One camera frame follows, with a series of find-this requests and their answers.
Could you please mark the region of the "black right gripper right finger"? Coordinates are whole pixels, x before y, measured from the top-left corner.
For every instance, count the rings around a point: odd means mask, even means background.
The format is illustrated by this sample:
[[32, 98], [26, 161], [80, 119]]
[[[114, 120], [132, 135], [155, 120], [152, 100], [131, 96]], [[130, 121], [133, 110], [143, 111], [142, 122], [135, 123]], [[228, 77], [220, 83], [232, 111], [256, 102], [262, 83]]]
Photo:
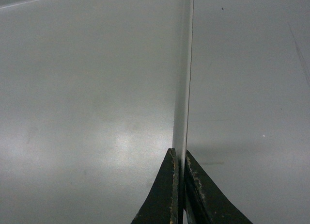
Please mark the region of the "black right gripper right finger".
[[185, 211], [189, 224], [250, 224], [192, 154], [185, 160]]

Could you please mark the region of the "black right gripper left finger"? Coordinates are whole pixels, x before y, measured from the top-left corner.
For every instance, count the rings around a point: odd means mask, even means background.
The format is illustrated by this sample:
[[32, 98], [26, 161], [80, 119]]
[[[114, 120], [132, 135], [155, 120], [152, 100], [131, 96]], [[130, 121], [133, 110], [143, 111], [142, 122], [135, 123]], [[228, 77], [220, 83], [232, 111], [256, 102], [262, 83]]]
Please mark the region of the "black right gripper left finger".
[[176, 151], [169, 148], [150, 192], [133, 224], [176, 224], [179, 212], [179, 165]]

